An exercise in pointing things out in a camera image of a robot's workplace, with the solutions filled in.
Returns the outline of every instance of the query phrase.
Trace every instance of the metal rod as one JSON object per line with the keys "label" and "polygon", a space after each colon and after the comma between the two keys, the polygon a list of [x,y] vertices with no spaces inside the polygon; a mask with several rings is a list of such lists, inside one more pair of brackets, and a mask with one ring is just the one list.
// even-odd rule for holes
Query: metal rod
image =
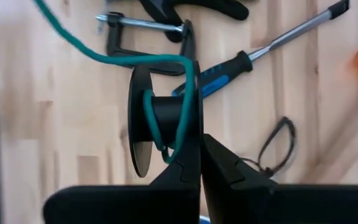
{"label": "metal rod", "polygon": [[[107,22],[109,17],[107,15],[97,15],[96,18],[99,21]],[[174,26],[174,25],[161,24],[161,23],[153,22],[153,21],[144,21],[144,20],[140,20],[140,19],[129,19],[129,18],[125,18],[125,17],[119,18],[119,22],[121,24],[124,24],[127,26],[147,27],[147,28],[152,28],[152,29],[158,29],[158,30],[163,30],[163,31],[175,31],[175,32],[180,32],[180,33],[183,32],[183,25]]]}
{"label": "metal rod", "polygon": [[273,51],[283,46],[284,44],[290,42],[291,40],[299,37],[300,35],[309,32],[311,29],[318,27],[320,24],[330,19],[331,19],[331,11],[326,10],[318,14],[314,18],[295,27],[294,29],[286,32],[280,37],[277,37],[275,40],[271,41],[271,43],[268,46],[262,47],[261,49],[252,52],[251,54],[249,54],[249,58],[251,59],[251,61],[254,61],[260,58],[261,56],[265,55],[266,53]]}

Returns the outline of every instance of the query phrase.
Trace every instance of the black bracket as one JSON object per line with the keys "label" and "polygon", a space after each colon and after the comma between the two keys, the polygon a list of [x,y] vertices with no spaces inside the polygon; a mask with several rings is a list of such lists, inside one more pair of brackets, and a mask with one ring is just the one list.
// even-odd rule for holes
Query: black bracket
{"label": "black bracket", "polygon": [[[119,22],[119,19],[124,17],[122,13],[110,12],[108,14],[109,36],[106,46],[107,55],[110,57],[126,57],[126,56],[143,56],[152,55],[145,52],[138,52],[135,50],[128,50],[121,48],[121,37],[124,25]],[[186,20],[183,26],[183,40],[179,55],[182,55],[190,60],[195,60],[196,42],[193,30],[193,25],[189,20]],[[128,68],[134,68],[135,65],[124,65]],[[181,75],[185,72],[182,64],[176,62],[160,62],[148,65],[152,73],[162,75]]]}

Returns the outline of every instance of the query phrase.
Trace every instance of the cable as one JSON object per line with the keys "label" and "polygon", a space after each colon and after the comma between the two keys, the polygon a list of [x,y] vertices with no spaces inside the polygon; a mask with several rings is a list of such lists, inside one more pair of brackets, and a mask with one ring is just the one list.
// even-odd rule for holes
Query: cable
{"label": "cable", "polygon": [[[179,125],[177,128],[177,134],[175,136],[175,151],[172,154],[172,157],[167,158],[166,154],[168,154],[167,148],[163,145],[162,140],[158,139],[158,136],[161,136],[161,133],[158,130],[157,123],[149,123],[151,124],[150,130],[152,132],[154,138],[154,142],[157,146],[157,149],[162,151],[163,159],[165,162],[170,162],[173,160],[177,152],[180,150],[183,142],[185,140],[185,134],[188,126],[188,121],[190,117],[190,110],[191,110],[191,101],[193,99],[194,87],[195,87],[195,79],[193,73],[193,62],[183,56],[179,55],[148,55],[148,56],[136,56],[136,57],[108,57],[105,55],[101,55],[96,53],[95,51],[89,49],[85,46],[80,40],[76,37],[71,35],[66,29],[64,29],[61,24],[59,23],[58,19],[53,15],[50,11],[49,7],[44,3],[43,0],[34,0],[36,5],[39,7],[42,14],[45,18],[49,21],[50,25],[56,30],[58,34],[60,34],[65,40],[67,40],[71,45],[76,47],[80,52],[96,60],[98,62],[113,64],[113,65],[129,65],[129,64],[141,64],[141,63],[159,63],[159,62],[180,62],[185,66],[186,71],[186,90],[185,90],[185,97],[183,100],[183,107],[180,115]],[[147,121],[155,120],[155,115],[152,113],[152,110],[146,111]]]}
{"label": "cable", "polygon": [[[264,152],[266,151],[267,146],[272,142],[273,138],[277,135],[277,133],[285,126],[287,125],[288,130],[290,131],[290,147],[288,148],[288,152],[285,156],[285,158],[283,159],[283,161],[281,161],[277,166],[275,166],[274,168],[263,168],[261,165],[261,160],[262,160],[262,156],[264,154]],[[270,136],[267,138],[267,140],[265,141],[265,144],[262,146],[259,155],[258,155],[258,161],[253,161],[252,159],[249,158],[243,158],[240,157],[240,159],[242,159],[244,162],[250,162],[253,165],[255,165],[256,167],[258,167],[259,172],[263,173],[263,175],[265,175],[268,178],[273,177],[278,171],[280,171],[282,168],[285,167],[285,164],[288,162],[288,160],[290,160],[291,155],[294,152],[294,148],[295,148],[295,143],[296,143],[296,128],[295,125],[292,123],[292,121],[287,118],[287,117],[283,117],[278,124],[276,125],[276,127],[274,128],[274,130],[272,131],[272,133],[270,134]]]}

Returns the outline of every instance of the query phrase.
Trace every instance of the blue screwdriver handle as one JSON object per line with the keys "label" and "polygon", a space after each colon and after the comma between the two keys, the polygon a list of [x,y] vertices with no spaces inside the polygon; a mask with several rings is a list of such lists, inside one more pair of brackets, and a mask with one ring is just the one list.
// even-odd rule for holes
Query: blue screwdriver handle
{"label": "blue screwdriver handle", "polygon": [[[240,74],[251,71],[251,59],[244,51],[240,51],[236,57],[203,71],[198,86],[201,86],[201,92],[203,98],[205,98],[227,85]],[[172,96],[182,95],[184,91],[185,83],[174,89]]]}

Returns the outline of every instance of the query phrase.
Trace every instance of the black spool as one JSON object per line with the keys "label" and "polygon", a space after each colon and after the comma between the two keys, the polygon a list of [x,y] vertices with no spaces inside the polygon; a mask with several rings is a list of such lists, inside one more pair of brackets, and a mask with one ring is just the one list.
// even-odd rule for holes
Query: black spool
{"label": "black spool", "polygon": [[[194,62],[195,95],[192,101],[190,120],[186,138],[203,134],[202,95],[198,89],[200,68]],[[152,135],[143,109],[143,94],[145,90],[153,90],[150,71],[146,65],[138,65],[132,72],[128,97],[128,136],[132,163],[139,177],[145,177],[150,167],[152,153]],[[183,96],[153,96],[152,106],[164,145],[175,141],[176,131],[180,120]]]}

